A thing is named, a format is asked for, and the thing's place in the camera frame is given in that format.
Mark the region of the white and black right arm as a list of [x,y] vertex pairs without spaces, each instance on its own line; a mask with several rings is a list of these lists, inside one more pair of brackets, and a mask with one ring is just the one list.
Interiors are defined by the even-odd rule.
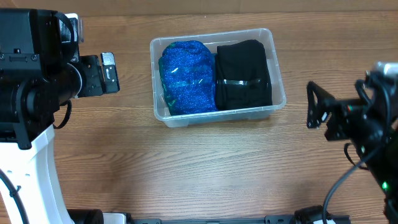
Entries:
[[397,223],[397,63],[378,62],[357,80],[358,97],[338,100],[315,82],[307,85],[307,127],[326,123],[328,141],[345,140],[356,148],[359,161],[336,181],[322,205],[297,210],[291,223],[348,223],[327,210],[337,188],[357,169],[369,171],[384,192],[384,215]]

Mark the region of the large black garment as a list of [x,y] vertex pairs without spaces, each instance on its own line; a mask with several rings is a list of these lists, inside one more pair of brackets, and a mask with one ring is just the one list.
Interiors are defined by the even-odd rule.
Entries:
[[266,52],[258,40],[218,46],[215,63],[215,100],[219,110],[272,105]]

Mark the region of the blue sequin fabric garment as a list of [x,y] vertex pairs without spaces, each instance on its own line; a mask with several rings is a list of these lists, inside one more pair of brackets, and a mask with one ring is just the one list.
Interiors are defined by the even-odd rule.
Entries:
[[168,45],[159,59],[164,99],[172,116],[217,111],[215,59],[196,40]]

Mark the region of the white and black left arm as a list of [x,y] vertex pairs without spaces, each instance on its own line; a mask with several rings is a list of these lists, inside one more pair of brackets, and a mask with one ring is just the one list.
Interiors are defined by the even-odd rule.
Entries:
[[117,93],[114,54],[80,55],[76,14],[1,9],[1,196],[12,223],[126,223],[125,213],[68,209],[55,167],[55,113]]

